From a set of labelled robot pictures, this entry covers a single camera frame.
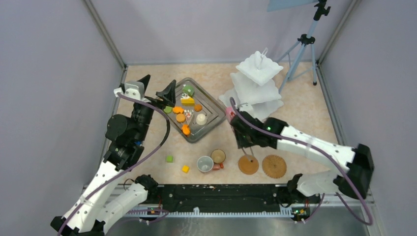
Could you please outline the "white strawberry cake slice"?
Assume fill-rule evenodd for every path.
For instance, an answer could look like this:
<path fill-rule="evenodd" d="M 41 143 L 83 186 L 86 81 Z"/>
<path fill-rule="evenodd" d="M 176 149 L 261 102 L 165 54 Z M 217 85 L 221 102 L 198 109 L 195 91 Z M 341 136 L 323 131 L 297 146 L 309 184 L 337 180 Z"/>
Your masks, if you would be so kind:
<path fill-rule="evenodd" d="M 183 114 L 185 115 L 186 123 L 189 124 L 192 120 L 194 110 L 193 109 L 186 109 L 186 110 L 184 110 Z"/>

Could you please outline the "brown round cookie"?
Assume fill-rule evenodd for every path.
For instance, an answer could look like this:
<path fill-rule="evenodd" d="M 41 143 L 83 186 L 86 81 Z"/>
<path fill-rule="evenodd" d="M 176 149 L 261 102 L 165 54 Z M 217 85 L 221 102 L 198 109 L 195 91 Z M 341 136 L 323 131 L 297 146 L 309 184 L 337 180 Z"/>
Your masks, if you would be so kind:
<path fill-rule="evenodd" d="M 194 106 L 194 111 L 199 112 L 203 109 L 203 106 L 201 104 L 196 104 Z"/>

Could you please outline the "orange bear cookie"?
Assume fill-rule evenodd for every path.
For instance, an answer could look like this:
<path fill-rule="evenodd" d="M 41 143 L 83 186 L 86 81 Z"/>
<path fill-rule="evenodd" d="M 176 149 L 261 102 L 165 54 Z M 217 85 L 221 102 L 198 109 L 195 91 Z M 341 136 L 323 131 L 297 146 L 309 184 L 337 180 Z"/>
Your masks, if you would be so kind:
<path fill-rule="evenodd" d="M 183 124 L 181 127 L 181 131 L 185 136 L 189 136 L 191 134 L 191 130 L 188 124 Z"/>

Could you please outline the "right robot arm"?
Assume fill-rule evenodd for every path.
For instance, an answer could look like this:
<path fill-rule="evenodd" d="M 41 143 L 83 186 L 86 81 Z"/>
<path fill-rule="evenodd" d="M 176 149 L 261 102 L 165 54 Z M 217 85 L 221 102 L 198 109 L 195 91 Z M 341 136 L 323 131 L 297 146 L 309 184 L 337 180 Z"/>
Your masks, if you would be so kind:
<path fill-rule="evenodd" d="M 283 120 L 269 117 L 262 122 L 231 106 L 226 114 L 238 148 L 259 146 L 287 151 L 329 168 L 320 173 L 294 175 L 288 182 L 288 195 L 293 202 L 301 203 L 319 193 L 366 198 L 375 169 L 370 147 L 333 144 L 303 133 Z"/>

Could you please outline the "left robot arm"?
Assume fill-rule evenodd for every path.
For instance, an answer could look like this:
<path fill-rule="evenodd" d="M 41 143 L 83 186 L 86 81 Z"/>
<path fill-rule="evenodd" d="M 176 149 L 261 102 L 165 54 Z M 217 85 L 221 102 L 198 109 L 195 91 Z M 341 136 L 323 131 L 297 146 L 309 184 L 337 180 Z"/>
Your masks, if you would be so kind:
<path fill-rule="evenodd" d="M 151 76 L 120 84 L 114 95 L 133 102 L 130 116 L 113 115 L 107 122 L 106 138 L 110 141 L 93 179 L 62 216 L 55 217 L 51 227 L 60 236 L 104 236 L 133 207 L 157 199 L 157 182 L 150 175 L 137 177 L 131 186 L 113 200 L 110 195 L 119 181 L 147 160 L 143 155 L 144 140 L 154 112 L 176 103 L 176 81 L 171 81 L 156 96 L 145 95 Z"/>

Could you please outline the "green cake cube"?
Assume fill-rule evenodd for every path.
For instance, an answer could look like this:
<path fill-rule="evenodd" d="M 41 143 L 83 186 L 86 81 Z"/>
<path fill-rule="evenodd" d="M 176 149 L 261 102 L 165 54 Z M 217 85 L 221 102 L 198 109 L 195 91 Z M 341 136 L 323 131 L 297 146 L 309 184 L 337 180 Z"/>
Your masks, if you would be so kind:
<path fill-rule="evenodd" d="M 182 92 L 190 97 L 194 95 L 194 88 L 191 85 L 185 84 L 183 85 Z"/>

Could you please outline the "orange flower cookie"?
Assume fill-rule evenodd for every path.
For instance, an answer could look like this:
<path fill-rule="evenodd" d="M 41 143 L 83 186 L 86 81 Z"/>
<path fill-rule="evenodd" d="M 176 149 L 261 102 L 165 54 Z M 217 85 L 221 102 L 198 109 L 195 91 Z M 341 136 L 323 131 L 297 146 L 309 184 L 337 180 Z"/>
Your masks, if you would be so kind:
<path fill-rule="evenodd" d="M 174 114 L 183 114 L 183 113 L 184 113 L 184 108 L 182 108 L 182 107 L 180 107 L 180 106 L 175 106 L 175 107 L 172 109 L 172 112 L 173 112 Z"/>

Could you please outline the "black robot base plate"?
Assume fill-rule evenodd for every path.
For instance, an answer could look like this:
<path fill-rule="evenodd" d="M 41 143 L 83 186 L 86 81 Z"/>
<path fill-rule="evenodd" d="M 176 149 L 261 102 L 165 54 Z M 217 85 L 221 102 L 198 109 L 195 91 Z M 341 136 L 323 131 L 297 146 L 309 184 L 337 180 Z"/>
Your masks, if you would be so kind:
<path fill-rule="evenodd" d="M 306 197 L 282 184 L 165 184 L 152 190 L 146 203 L 169 212 L 198 207 L 202 213 L 261 213 L 319 201 L 319 196 Z"/>

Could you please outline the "yellow cheese cake wedge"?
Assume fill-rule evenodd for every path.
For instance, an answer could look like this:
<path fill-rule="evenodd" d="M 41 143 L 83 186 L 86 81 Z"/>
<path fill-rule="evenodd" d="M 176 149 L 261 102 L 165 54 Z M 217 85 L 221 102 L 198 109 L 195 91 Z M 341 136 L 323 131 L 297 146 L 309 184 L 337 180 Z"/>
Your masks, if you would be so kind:
<path fill-rule="evenodd" d="M 195 100 L 192 96 L 187 93 L 182 93 L 180 96 L 180 102 L 183 106 L 194 106 Z"/>

